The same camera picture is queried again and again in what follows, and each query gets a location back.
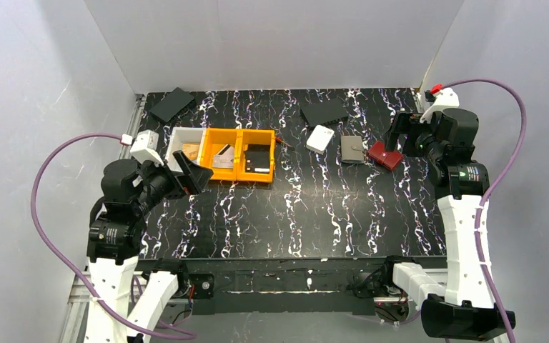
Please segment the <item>grey card holder blue inside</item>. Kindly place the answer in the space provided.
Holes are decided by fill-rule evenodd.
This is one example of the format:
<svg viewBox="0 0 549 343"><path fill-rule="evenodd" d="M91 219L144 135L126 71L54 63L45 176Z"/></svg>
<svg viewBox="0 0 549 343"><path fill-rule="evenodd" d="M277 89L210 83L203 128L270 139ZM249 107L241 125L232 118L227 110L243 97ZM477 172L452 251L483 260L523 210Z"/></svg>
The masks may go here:
<svg viewBox="0 0 549 343"><path fill-rule="evenodd" d="M364 148L361 136L344 135L340 141L341 161L345 164L363 164Z"/></svg>

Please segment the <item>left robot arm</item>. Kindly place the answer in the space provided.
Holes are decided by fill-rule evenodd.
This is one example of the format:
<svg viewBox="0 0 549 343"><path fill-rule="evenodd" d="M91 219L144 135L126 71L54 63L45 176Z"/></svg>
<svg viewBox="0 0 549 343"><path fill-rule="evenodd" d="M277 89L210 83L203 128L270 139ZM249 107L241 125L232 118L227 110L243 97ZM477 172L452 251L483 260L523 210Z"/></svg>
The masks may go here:
<svg viewBox="0 0 549 343"><path fill-rule="evenodd" d="M213 175L182 151L179 165L120 159L104 168L104 211L89 226L87 256L91 304L85 342L149 342L168 301L192 289L185 263L159 262L147 275L138 297L132 295L146 216L165 199L201 194Z"/></svg>

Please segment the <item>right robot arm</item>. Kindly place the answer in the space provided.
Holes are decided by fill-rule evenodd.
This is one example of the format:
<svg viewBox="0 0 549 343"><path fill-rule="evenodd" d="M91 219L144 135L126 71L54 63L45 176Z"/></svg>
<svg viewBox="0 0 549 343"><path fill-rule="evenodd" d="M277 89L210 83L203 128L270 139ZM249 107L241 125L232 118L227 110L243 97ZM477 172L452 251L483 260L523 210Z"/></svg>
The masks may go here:
<svg viewBox="0 0 549 343"><path fill-rule="evenodd" d="M388 257L379 282L415 303L429 337L476 342L509 342L515 314L493 289L485 226L489 174L473 159L479 120L459 108L430 116L399 113L392 121L386 150L399 136L405 156L422 157L435 188L447 247L447 280L434 280L409 257Z"/></svg>

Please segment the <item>tan cards in white bin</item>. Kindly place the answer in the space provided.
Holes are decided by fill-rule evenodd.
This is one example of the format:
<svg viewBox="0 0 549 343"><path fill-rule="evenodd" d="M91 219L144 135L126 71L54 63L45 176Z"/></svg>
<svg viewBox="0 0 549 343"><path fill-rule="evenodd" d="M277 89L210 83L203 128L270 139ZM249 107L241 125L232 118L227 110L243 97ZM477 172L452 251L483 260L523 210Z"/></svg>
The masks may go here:
<svg viewBox="0 0 549 343"><path fill-rule="evenodd" d="M182 152L193 163L199 161L201 144L197 142L187 142L182 144Z"/></svg>

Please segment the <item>silver cards in orange bin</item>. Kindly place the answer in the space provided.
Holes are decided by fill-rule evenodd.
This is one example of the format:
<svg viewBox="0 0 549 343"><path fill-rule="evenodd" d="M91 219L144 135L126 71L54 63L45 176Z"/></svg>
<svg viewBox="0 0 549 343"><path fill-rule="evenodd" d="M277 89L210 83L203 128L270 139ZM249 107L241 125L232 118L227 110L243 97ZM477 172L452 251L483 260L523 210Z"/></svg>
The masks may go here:
<svg viewBox="0 0 549 343"><path fill-rule="evenodd" d="M212 167L219 169L233 169L234 146L225 144L213 157Z"/></svg>

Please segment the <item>red card holder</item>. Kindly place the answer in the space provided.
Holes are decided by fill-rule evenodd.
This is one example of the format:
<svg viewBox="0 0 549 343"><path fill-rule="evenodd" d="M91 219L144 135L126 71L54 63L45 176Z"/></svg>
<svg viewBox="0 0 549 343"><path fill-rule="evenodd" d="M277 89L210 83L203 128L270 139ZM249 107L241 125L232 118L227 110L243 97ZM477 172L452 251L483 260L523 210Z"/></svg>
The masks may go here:
<svg viewBox="0 0 549 343"><path fill-rule="evenodd" d="M402 161L402 154L398 151L386 151L383 141L376 141L367 150L366 155L369 159L390 171L394 171Z"/></svg>

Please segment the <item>black cards in orange bin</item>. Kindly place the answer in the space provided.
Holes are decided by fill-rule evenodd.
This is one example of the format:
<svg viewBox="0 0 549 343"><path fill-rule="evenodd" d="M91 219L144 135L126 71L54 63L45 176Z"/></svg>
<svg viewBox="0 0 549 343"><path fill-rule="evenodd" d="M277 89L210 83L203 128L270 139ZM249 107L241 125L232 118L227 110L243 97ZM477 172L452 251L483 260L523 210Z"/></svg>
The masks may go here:
<svg viewBox="0 0 549 343"><path fill-rule="evenodd" d="M270 173L270 145L249 144L244 152L244 170L248 173Z"/></svg>

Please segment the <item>black card case far centre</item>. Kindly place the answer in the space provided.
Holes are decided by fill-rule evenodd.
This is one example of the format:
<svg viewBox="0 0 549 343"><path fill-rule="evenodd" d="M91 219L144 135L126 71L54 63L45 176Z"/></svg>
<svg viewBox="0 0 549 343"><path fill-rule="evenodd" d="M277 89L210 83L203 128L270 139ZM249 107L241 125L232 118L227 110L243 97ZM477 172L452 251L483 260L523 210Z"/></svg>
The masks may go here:
<svg viewBox="0 0 549 343"><path fill-rule="evenodd" d="M301 105L300 113L311 129L317 125L327 126L339 121L346 121L349 117L346 108L339 99Z"/></svg>

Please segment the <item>black card case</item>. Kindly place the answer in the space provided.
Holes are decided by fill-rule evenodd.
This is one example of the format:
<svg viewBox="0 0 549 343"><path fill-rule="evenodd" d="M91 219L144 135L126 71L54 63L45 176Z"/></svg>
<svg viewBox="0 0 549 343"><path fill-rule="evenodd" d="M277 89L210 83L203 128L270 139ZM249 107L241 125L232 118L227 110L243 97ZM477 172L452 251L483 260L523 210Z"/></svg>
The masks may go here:
<svg viewBox="0 0 549 343"><path fill-rule="evenodd" d="M327 126L339 121L346 121L349 117L346 108L339 99L301 105L300 113L311 129L317 125Z"/></svg>
<svg viewBox="0 0 549 343"><path fill-rule="evenodd" d="M162 124L170 123L174 118L196 106L195 98L187 91L177 87L169 92L148 112Z"/></svg>

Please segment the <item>black card case far left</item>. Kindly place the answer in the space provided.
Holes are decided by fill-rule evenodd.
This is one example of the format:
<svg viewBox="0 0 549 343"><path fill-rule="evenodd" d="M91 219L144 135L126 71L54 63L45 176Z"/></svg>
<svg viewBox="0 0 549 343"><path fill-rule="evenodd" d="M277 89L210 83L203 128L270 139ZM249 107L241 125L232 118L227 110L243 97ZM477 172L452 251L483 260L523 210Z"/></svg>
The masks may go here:
<svg viewBox="0 0 549 343"><path fill-rule="evenodd" d="M170 123L174 118L196 106L195 98L187 91L177 87L169 92L148 112L162 124Z"/></svg>

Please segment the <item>white card holder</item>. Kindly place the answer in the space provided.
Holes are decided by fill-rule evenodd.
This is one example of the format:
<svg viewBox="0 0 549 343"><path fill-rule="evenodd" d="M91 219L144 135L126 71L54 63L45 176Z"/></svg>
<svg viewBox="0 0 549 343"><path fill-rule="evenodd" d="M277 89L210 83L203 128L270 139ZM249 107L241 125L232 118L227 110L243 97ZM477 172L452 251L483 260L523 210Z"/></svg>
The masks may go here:
<svg viewBox="0 0 549 343"><path fill-rule="evenodd" d="M307 139L305 146L317 154L324 154L335 132L323 125L317 125Z"/></svg>

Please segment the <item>orange double bin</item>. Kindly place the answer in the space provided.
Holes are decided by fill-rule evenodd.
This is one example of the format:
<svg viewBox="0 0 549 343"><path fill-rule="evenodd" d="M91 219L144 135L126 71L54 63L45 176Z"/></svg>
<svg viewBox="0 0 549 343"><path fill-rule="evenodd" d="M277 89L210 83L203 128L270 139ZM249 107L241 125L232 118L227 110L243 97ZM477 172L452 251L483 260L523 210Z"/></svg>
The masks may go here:
<svg viewBox="0 0 549 343"><path fill-rule="evenodd" d="M213 171L213 180L228 182L259 182L270 184L275 172L275 148L277 142L273 130L208 128L202 152L202 166ZM212 167L212 157L225 145L234 146L233 169ZM270 173L248 173L244 170L244 152L249 144L270 145Z"/></svg>

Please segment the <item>red handled small tool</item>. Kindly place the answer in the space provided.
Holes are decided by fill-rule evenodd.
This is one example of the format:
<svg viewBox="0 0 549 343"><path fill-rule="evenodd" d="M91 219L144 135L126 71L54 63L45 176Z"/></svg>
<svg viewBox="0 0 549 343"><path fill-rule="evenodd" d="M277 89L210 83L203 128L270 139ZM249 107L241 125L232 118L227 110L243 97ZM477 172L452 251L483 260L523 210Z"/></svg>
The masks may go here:
<svg viewBox="0 0 549 343"><path fill-rule="evenodd" d="M295 148L291 145L291 144L288 144L287 142L285 142L282 138L276 136L275 137L275 140L278 144L281 144L282 146L285 146L287 147L288 149L291 149L291 150L295 150Z"/></svg>

